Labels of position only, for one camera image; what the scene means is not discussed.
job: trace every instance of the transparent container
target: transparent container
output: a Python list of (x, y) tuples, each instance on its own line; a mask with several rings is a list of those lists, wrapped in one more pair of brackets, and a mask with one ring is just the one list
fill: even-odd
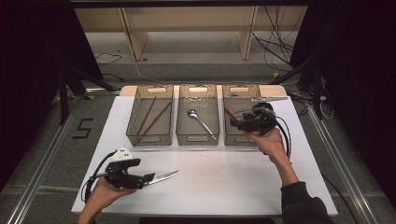
[[(188, 112), (192, 109), (196, 111), (198, 119), (189, 115)], [(181, 146), (216, 146), (219, 144), (219, 107), (216, 85), (180, 86), (176, 134), (178, 144)]]
[(251, 107), (256, 105), (251, 99), (260, 97), (260, 88), (258, 85), (223, 85), (223, 113), (224, 113), (224, 129), (226, 146), (245, 146), (255, 147), (255, 143), (249, 142), (244, 136), (243, 131), (239, 131), (236, 127), (231, 126), (230, 119), (233, 117), (226, 108), (230, 108), (235, 115), (242, 117), (243, 113), (251, 111)]
[(126, 135), (134, 147), (172, 145), (173, 86), (138, 86)]

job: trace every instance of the white cable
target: white cable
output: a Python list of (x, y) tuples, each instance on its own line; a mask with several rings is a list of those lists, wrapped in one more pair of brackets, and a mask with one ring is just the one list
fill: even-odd
[(327, 117), (326, 114), (323, 112), (323, 109), (322, 109), (322, 106), (321, 106), (321, 105), (323, 104), (323, 102), (324, 102), (324, 100), (320, 101), (320, 110), (321, 110), (323, 116), (324, 116), (326, 119), (332, 119), (332, 117), (334, 117), (334, 110), (332, 111), (332, 116), (331, 116), (331, 117)]

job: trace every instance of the stick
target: stick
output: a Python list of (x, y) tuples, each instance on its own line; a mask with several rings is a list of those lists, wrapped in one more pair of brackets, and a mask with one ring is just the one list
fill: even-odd
[(169, 104), (163, 109), (163, 111), (161, 111), (161, 113), (154, 119), (154, 121), (152, 121), (152, 122), (150, 123), (150, 125), (147, 127), (147, 129), (143, 132), (142, 135), (145, 135), (145, 134), (149, 131), (149, 129), (151, 128), (151, 126), (154, 125), (154, 123), (157, 121), (157, 119), (163, 114), (163, 112), (165, 112), (165, 110), (169, 107), (170, 104), (172, 104), (172, 101), (169, 102)]
[(225, 106), (225, 110), (228, 112), (229, 115), (231, 115), (234, 119), (238, 119), (235, 115), (235, 112), (230, 107)]
[(157, 96), (154, 96), (154, 99), (152, 100), (151, 105), (150, 105), (150, 107), (148, 108), (148, 112), (146, 113), (146, 116), (143, 118), (143, 121), (142, 121), (142, 123), (140, 124), (139, 130), (137, 131), (137, 135), (140, 134), (140, 131), (142, 131), (142, 128), (143, 128), (143, 126), (145, 125), (146, 119), (148, 118), (149, 112), (151, 111), (151, 108), (152, 108), (152, 106), (154, 105), (155, 99), (157, 99)]

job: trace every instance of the curved metal blade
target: curved metal blade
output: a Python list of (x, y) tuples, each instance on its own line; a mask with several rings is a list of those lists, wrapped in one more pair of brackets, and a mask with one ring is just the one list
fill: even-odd
[(146, 183), (145, 187), (146, 187), (146, 186), (149, 186), (149, 185), (153, 185), (153, 184), (158, 183), (158, 182), (160, 182), (160, 181), (163, 181), (163, 180), (165, 180), (165, 179), (168, 179), (168, 178), (170, 178), (170, 177), (172, 177), (172, 176), (174, 176), (174, 175), (177, 175), (178, 172), (180, 172), (180, 171), (179, 171), (179, 170), (176, 170), (176, 171), (171, 172), (171, 173), (166, 174), (166, 175), (157, 176), (157, 177), (155, 177), (154, 179), (152, 179), (151, 181), (149, 181), (148, 183)]

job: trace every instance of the tape mark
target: tape mark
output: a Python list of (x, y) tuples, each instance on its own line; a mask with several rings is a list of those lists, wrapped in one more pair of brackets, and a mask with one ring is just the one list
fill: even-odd
[(88, 138), (88, 136), (90, 135), (91, 128), (81, 128), (82, 123), (83, 123), (84, 121), (93, 121), (93, 119), (82, 119), (82, 120), (79, 122), (79, 125), (78, 125), (78, 127), (77, 127), (77, 131), (86, 131), (86, 133), (85, 133), (84, 136), (73, 136), (73, 139)]

